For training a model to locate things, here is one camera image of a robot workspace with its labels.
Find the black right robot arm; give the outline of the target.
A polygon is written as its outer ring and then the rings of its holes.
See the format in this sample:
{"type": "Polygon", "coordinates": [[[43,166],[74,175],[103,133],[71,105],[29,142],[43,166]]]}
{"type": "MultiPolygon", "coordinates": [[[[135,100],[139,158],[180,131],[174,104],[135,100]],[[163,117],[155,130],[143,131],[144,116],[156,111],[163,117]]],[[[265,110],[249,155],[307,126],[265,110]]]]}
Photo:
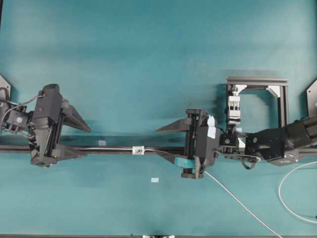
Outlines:
{"type": "Polygon", "coordinates": [[[201,179],[219,155],[239,160],[247,170],[261,160],[284,166],[299,159],[300,149],[317,143],[316,117],[256,133],[242,133],[232,127],[226,130],[218,127],[217,120],[206,111],[187,109],[186,114],[186,118],[158,129],[159,132],[184,132],[182,153],[156,151],[157,155],[181,167],[183,178],[201,179]]]}

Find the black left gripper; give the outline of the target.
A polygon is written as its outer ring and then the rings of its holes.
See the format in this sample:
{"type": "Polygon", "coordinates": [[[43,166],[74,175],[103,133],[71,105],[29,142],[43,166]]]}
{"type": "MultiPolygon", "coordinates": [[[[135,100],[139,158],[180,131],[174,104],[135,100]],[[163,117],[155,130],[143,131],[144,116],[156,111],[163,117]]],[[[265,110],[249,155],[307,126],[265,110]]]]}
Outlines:
{"type": "Polygon", "coordinates": [[[63,115],[63,125],[91,132],[91,128],[82,119],[68,100],[62,99],[58,84],[49,84],[39,92],[35,109],[32,114],[31,136],[29,149],[31,164],[38,167],[49,167],[57,161],[76,159],[87,156],[87,153],[70,146],[57,144],[54,159],[50,153],[56,142],[54,138],[60,132],[60,113],[63,115]]]}

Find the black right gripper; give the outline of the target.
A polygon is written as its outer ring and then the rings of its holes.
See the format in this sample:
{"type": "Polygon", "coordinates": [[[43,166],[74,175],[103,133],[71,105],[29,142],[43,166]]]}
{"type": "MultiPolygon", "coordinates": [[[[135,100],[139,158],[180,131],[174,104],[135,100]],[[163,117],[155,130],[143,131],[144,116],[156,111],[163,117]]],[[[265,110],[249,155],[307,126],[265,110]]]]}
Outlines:
{"type": "Polygon", "coordinates": [[[162,126],[156,132],[186,132],[184,155],[173,154],[166,151],[157,151],[157,155],[175,164],[176,158],[194,160],[195,169],[185,169],[181,174],[185,179],[201,179],[206,167],[213,166],[217,158],[216,150],[219,148],[220,129],[215,119],[216,137],[207,136],[209,118],[208,112],[198,109],[187,109],[187,118],[179,119],[171,124],[162,126]]]}

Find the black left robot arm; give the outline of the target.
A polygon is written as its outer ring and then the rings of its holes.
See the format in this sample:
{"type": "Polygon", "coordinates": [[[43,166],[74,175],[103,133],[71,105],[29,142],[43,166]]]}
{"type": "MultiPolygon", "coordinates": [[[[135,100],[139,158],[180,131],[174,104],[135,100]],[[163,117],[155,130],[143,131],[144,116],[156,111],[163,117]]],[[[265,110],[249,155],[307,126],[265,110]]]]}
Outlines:
{"type": "Polygon", "coordinates": [[[31,164],[48,168],[58,161],[84,157],[86,152],[59,143],[64,125],[91,132],[69,101],[61,95],[58,84],[46,85],[25,103],[1,99],[0,129],[20,133],[28,139],[31,164]]]}

